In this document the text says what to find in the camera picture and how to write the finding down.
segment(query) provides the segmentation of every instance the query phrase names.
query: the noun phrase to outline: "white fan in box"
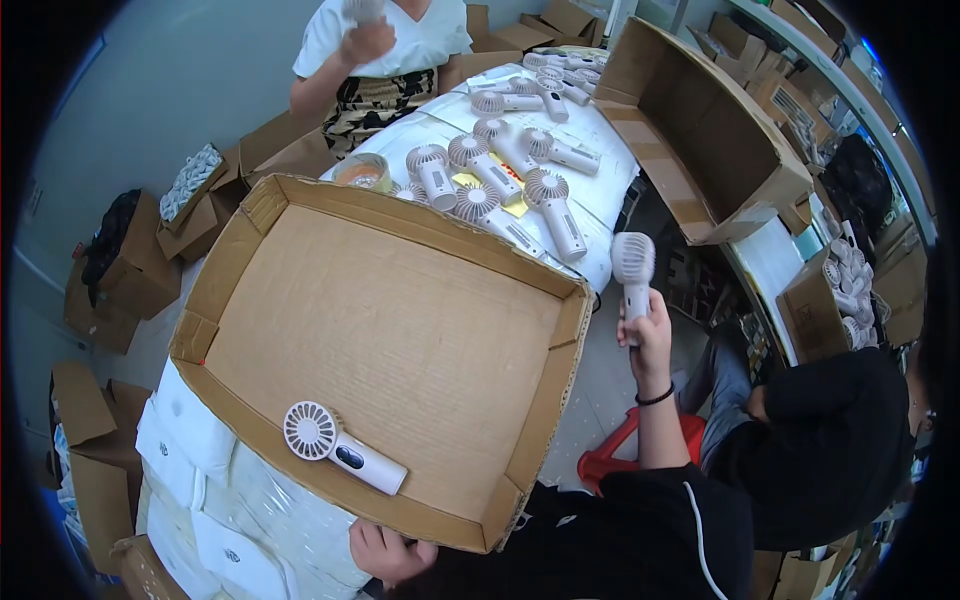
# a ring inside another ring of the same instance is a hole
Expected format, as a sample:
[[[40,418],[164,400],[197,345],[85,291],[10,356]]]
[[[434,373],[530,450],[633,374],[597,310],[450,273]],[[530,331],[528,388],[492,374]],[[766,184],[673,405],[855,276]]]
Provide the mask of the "white fan in box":
[[[545,66],[537,67],[537,76],[547,77],[549,79],[563,79],[564,70],[560,66],[554,66],[553,64],[547,64]]]
[[[496,118],[506,110],[540,110],[543,100],[537,94],[501,94],[483,91],[470,94],[470,111],[478,117]]]
[[[418,146],[407,153],[410,178],[423,185],[430,204],[443,212],[452,210],[457,203],[453,183],[446,173],[448,162],[446,150],[438,144]]]
[[[521,137],[523,147],[537,162],[552,160],[576,169],[587,175],[596,175],[600,170],[600,159],[582,150],[570,148],[554,139],[553,135],[538,129],[527,128]]]
[[[383,16],[386,4],[386,0],[344,0],[342,14],[358,25],[366,25]]]
[[[587,242],[566,203],[569,194],[570,186],[564,178],[541,169],[530,174],[523,188],[524,201],[543,214],[560,259],[573,262],[587,253]]]
[[[489,185],[467,185],[457,190],[453,214],[474,223],[534,258],[546,256],[546,249],[520,226],[516,218],[500,207],[500,197]]]
[[[632,321],[649,313],[650,279],[657,259],[654,241],[638,231],[617,233],[613,237],[610,259],[613,276],[623,284],[624,318]],[[639,346],[634,338],[628,343]]]
[[[564,99],[561,97],[564,93],[564,84],[560,80],[538,75],[537,89],[540,91],[540,97],[543,99],[543,105],[546,106],[550,119],[554,123],[566,123],[570,113],[566,111]]]
[[[426,197],[426,190],[416,181],[411,181],[406,185],[394,183],[394,186],[390,188],[390,195],[407,202],[430,204],[430,199]]]
[[[540,165],[520,147],[519,140],[512,134],[510,126],[503,119],[478,119],[473,124],[473,137],[486,139],[493,147],[493,151],[510,165],[521,179],[525,180],[528,173],[540,168]]]
[[[316,402],[305,400],[290,407],[283,418],[283,439],[303,460],[329,458],[389,495],[396,495],[407,476],[405,467],[344,431],[337,414]]]
[[[503,167],[490,158],[490,145],[482,137],[464,133],[450,140],[447,155],[454,168],[472,173],[496,191],[504,204],[512,204],[523,193],[520,186]]]

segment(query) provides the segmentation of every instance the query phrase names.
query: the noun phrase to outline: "patterned skirt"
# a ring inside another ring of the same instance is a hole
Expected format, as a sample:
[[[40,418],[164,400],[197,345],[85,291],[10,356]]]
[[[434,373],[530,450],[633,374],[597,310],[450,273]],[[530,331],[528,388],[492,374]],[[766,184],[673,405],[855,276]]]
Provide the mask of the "patterned skirt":
[[[388,79],[347,77],[337,90],[337,107],[324,123],[330,152],[343,160],[374,133],[436,97],[437,70]]]

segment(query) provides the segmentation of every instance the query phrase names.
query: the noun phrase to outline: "yellow paper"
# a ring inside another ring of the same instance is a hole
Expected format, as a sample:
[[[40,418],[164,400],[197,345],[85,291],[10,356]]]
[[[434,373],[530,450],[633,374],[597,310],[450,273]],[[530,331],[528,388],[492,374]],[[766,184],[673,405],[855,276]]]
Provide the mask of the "yellow paper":
[[[500,157],[495,155],[494,153],[490,153],[490,158],[492,158],[497,162],[497,164],[505,168],[507,170],[507,173],[511,177],[513,177],[514,180],[516,180],[516,184],[520,186],[520,189],[523,189],[523,185],[524,185],[523,180],[516,176],[516,173],[514,173],[514,170],[511,169],[509,166],[507,166],[506,162],[501,160]],[[454,182],[459,183],[460,185],[467,185],[467,184],[476,185],[476,186],[483,185],[483,182],[477,179],[476,177],[474,177],[473,174],[471,173],[458,173],[454,175],[451,179],[453,179]],[[523,199],[521,198],[520,200],[514,202],[513,204],[507,204],[506,206],[503,207],[503,209],[519,219],[520,217],[523,216],[523,214],[527,210],[529,210],[529,207],[527,206],[527,203],[524,202]]]

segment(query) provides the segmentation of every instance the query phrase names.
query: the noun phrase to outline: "red plastic stool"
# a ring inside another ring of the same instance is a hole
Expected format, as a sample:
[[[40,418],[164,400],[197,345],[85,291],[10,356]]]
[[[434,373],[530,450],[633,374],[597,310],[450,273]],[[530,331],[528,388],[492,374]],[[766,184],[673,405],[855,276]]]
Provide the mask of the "red plastic stool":
[[[613,458],[613,453],[627,438],[634,435],[639,423],[639,408],[636,406],[627,411],[627,420],[617,427],[613,435],[608,437],[600,447],[584,452],[577,461],[577,474],[580,480],[594,493],[600,494],[600,480],[607,473],[620,470],[637,470],[636,461],[623,461]],[[707,422],[696,415],[680,415],[680,428],[684,432],[686,449],[690,452],[690,460],[697,467],[700,466],[700,442],[704,438],[704,428]]]

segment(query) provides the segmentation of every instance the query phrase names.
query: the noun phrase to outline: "cardboard box lid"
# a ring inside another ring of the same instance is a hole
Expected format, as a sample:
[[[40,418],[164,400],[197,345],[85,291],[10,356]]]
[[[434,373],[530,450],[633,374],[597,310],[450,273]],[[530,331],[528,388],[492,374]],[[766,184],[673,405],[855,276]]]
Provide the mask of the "cardboard box lid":
[[[133,600],[189,600],[164,568],[147,536],[116,542],[110,555],[118,562],[120,579]]]
[[[508,25],[503,29],[498,29],[491,35],[493,37],[502,39],[503,41],[517,48],[517,50],[523,51],[536,48],[537,46],[545,46],[553,41],[552,36],[548,36],[543,32],[539,32],[536,29],[527,27],[526,25],[521,25],[520,23],[514,23],[513,25]]]
[[[742,239],[812,187],[783,135],[736,81],[640,19],[624,26],[593,99],[689,244]]]
[[[429,207],[270,176],[207,257],[170,353],[218,418],[313,493],[408,537],[487,552],[536,481],[591,296]],[[399,494],[291,453],[278,423],[294,397],[325,403],[408,467]]]
[[[584,35],[585,29],[596,19],[589,12],[567,0],[551,0],[540,18],[568,36]]]

